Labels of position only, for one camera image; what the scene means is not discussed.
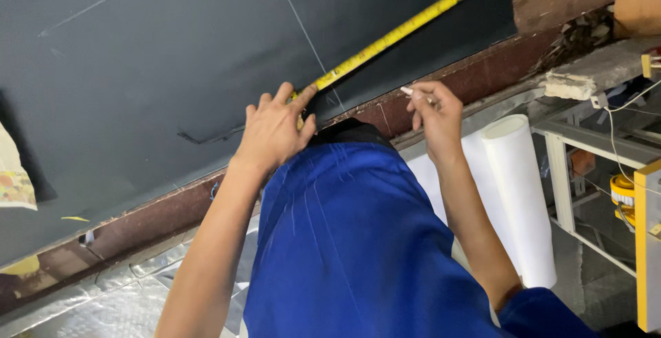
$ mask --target gray surface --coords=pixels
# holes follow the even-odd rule
[[[0,265],[222,168],[240,133],[177,133],[227,133],[260,93],[323,73],[310,43],[327,70],[431,1],[0,1],[5,127],[50,189],[38,212],[1,213]],[[510,0],[467,0],[310,109],[324,120],[513,33]]]

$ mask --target silver insulation sheet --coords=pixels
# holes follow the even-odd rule
[[[243,317],[252,262],[257,251],[259,215],[251,218],[221,337],[236,337]],[[0,317],[0,338],[153,337],[161,310],[189,243],[162,251],[162,244],[79,283]],[[144,254],[162,251],[144,260]]]

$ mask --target white roll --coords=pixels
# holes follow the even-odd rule
[[[528,118],[504,117],[482,130],[482,142],[518,254],[526,287],[557,281],[550,222]]]

